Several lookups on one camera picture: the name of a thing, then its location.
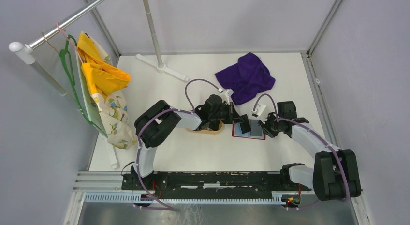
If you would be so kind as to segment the black credit card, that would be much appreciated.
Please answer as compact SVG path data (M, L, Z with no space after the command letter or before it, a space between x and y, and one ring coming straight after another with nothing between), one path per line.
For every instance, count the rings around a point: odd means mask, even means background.
M244 122L240 123L240 129L243 134L251 131L250 120L246 119Z

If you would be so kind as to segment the red leather card holder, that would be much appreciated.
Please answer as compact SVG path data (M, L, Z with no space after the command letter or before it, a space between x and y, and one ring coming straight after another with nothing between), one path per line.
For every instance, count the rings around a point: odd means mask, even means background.
M265 134L263 135L263 137L250 136L250 132L243 134L241 132L239 123L233 125L232 137L249 138L249 139L256 139L256 140L265 140L266 139Z

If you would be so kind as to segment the grey credit card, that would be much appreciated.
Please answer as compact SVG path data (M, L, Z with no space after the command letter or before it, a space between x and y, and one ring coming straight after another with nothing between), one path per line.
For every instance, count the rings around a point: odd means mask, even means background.
M258 122L258 120L250 120L250 136L263 137L264 134L262 132L261 127L258 125Z

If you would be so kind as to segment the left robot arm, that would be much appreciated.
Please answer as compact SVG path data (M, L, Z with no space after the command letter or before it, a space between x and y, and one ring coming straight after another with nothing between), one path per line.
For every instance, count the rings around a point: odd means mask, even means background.
M218 95L212 94L192 111L170 106L159 100L136 119L134 127L138 140L136 161L132 171L136 173L133 183L140 190L152 184L150 174L154 172L153 162L157 147L162 144L175 128L194 132L217 131L221 124L243 124L248 120L240 116L234 104Z

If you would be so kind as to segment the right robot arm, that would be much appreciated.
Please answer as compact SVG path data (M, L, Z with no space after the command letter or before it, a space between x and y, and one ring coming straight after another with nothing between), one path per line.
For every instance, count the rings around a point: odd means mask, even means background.
M314 159L314 166L286 164L281 169L279 184L292 190L298 184L312 189L320 201L359 197L362 193L355 153L340 149L317 133L306 118L298 117L293 101L279 102L275 112L266 113L257 104L252 115L259 118L262 132L274 138L280 133L301 145Z

